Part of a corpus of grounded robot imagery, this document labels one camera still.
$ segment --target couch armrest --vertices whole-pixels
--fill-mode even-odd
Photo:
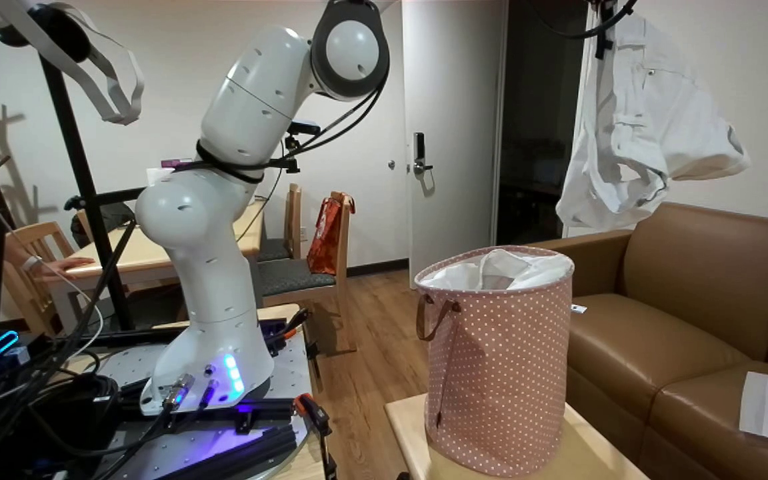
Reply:
[[[532,242],[536,249],[549,249],[565,253],[575,264],[575,296],[612,294],[623,292],[623,264],[629,242],[629,229],[563,238]]]

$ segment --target laundry basket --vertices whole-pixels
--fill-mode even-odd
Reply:
[[[431,341],[428,437],[452,462],[527,477],[559,452],[565,412],[575,261],[484,249],[415,281]]]

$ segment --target door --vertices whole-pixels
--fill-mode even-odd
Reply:
[[[411,274],[492,245],[508,0],[403,0]]]

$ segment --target couch cushion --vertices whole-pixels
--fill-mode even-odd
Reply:
[[[572,321],[569,366],[639,420],[649,420],[665,384],[747,360],[712,333],[619,294],[577,296],[577,304],[587,313]]]
[[[655,402],[651,430],[717,477],[768,477],[768,440],[739,433],[747,370],[768,373],[768,366],[747,364],[671,384]]]
[[[667,204],[636,229],[624,286],[755,360],[768,352],[768,220]]]

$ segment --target brown leather couch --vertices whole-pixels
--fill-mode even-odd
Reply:
[[[577,261],[569,402],[651,477],[768,480],[739,433],[768,373],[768,220],[661,206],[632,232],[541,242]]]

